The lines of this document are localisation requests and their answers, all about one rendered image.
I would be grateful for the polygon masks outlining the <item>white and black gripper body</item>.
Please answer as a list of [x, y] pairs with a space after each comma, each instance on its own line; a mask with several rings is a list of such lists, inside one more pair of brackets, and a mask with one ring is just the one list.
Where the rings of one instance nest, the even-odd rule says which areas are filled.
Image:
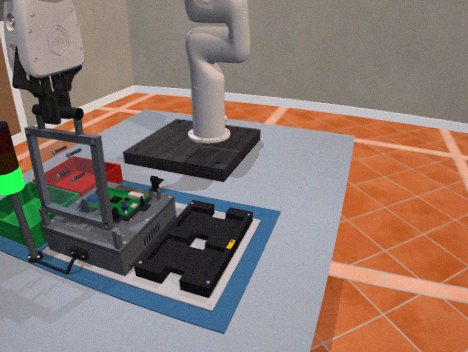
[[3, 16], [12, 73], [16, 46], [27, 76], [35, 78], [68, 71], [84, 63], [83, 43], [72, 0], [7, 0]]

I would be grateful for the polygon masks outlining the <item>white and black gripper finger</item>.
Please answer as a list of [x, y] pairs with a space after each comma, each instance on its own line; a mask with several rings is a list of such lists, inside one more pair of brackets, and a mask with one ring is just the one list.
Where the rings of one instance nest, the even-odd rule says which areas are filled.
[[[53, 125], [61, 124], [58, 101], [56, 97], [52, 96], [53, 93], [49, 76], [35, 78], [29, 75], [29, 80], [26, 76], [27, 73], [19, 60], [18, 49], [16, 47], [12, 86], [17, 89], [28, 90], [35, 98], [38, 98], [44, 123]], [[41, 81], [41, 84], [39, 81]]]
[[57, 97], [58, 105], [63, 107], [71, 107], [69, 92], [72, 89], [72, 80], [74, 76], [82, 69], [82, 65], [71, 69], [70, 71], [64, 71], [59, 74], [51, 75], [52, 86], [54, 91], [53, 96]]

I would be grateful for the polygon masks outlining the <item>green bin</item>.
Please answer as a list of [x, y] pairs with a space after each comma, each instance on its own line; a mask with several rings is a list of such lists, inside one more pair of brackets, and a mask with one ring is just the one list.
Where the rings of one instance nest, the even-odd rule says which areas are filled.
[[[18, 191], [18, 195], [35, 246], [38, 248], [46, 241], [46, 237], [42, 229], [43, 222], [38, 210], [42, 206], [36, 183], [32, 181], [28, 182], [22, 190]], [[0, 199], [0, 218], [0, 236], [27, 246], [9, 195]]]

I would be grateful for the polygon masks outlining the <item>red bin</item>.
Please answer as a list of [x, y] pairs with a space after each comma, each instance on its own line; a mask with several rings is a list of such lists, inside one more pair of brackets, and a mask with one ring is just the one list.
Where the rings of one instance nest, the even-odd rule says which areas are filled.
[[120, 164], [105, 162], [105, 169], [107, 182], [119, 184], [123, 181]]

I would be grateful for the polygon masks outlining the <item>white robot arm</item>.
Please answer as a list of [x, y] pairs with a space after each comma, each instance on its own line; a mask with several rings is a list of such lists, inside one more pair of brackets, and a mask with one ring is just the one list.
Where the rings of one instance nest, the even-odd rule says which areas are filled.
[[[184, 0], [196, 23], [225, 23], [190, 30], [185, 45], [190, 66], [193, 129], [188, 138], [218, 143], [230, 137], [225, 128], [225, 79], [218, 62], [242, 63], [250, 53], [247, 0]], [[229, 30], [228, 30], [229, 29]]]

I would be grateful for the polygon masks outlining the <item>green circuit board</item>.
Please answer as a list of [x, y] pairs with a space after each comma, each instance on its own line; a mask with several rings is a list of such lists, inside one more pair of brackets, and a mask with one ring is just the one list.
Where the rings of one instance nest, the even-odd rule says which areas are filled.
[[[108, 190], [110, 196], [111, 209], [116, 207], [119, 211], [119, 215], [126, 217], [130, 215], [140, 205], [141, 196], [144, 198], [144, 201], [149, 197], [141, 193], [132, 191], [128, 192], [110, 187], [108, 187]], [[125, 214], [125, 210], [127, 211], [127, 214]]]

